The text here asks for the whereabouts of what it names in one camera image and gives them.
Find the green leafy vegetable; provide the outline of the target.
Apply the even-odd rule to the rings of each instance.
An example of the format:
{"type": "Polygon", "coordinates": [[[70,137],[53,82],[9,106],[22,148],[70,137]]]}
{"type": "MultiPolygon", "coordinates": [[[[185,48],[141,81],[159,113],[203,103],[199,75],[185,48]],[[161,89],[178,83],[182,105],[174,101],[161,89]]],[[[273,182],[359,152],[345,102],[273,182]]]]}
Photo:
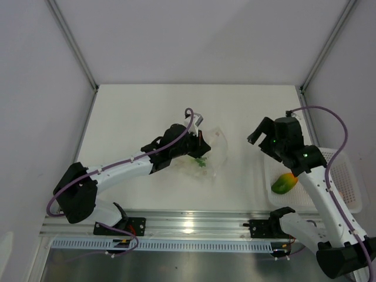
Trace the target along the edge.
{"type": "Polygon", "coordinates": [[[198,165],[198,167],[201,169],[203,169],[204,167],[207,167],[207,157],[195,158],[192,160],[192,162],[195,165],[198,165]]]}

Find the clear zip top bag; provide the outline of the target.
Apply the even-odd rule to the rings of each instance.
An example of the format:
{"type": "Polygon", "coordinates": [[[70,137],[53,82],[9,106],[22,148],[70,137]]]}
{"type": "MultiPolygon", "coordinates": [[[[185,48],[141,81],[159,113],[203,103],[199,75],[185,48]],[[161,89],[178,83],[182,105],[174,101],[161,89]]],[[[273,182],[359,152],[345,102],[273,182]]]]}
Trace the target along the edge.
{"type": "Polygon", "coordinates": [[[174,170],[198,179],[214,179],[216,177],[217,171],[227,159],[228,142],[218,126],[210,130],[205,130],[203,138],[211,147],[211,150],[202,156],[207,157],[207,167],[201,169],[192,162],[194,158],[182,156],[171,162],[174,170]]]}

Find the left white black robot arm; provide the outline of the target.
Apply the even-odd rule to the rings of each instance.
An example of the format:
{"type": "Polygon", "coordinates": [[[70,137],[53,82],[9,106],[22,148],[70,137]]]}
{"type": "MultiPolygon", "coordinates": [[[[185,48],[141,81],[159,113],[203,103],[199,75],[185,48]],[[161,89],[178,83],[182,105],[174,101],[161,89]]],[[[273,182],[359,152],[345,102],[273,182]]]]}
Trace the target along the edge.
{"type": "Polygon", "coordinates": [[[185,126],[173,124],[163,136],[128,159],[94,167],[85,167],[81,162],[70,165],[54,188],[53,196],[70,224],[90,220],[120,235],[127,229],[124,209],[116,202],[101,201],[99,194],[125,180],[163,170],[177,157],[200,159],[210,150],[201,130],[187,132],[185,126]]]}

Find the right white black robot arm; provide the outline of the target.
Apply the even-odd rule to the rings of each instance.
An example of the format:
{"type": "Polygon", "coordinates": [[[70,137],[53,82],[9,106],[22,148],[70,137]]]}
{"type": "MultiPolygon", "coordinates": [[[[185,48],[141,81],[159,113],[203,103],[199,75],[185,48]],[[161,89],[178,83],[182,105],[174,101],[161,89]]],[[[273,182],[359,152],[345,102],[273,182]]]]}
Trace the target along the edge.
{"type": "Polygon", "coordinates": [[[261,151],[290,169],[307,191],[325,226],[321,230],[294,209],[283,207],[270,213],[269,232],[275,237],[286,234],[296,238],[315,255],[321,270],[331,279],[366,267],[372,281],[375,238],[350,213],[331,180],[321,150],[304,144],[300,123],[294,117],[276,120],[265,117],[247,141],[253,145],[261,134],[265,134],[259,144],[261,151]]]}

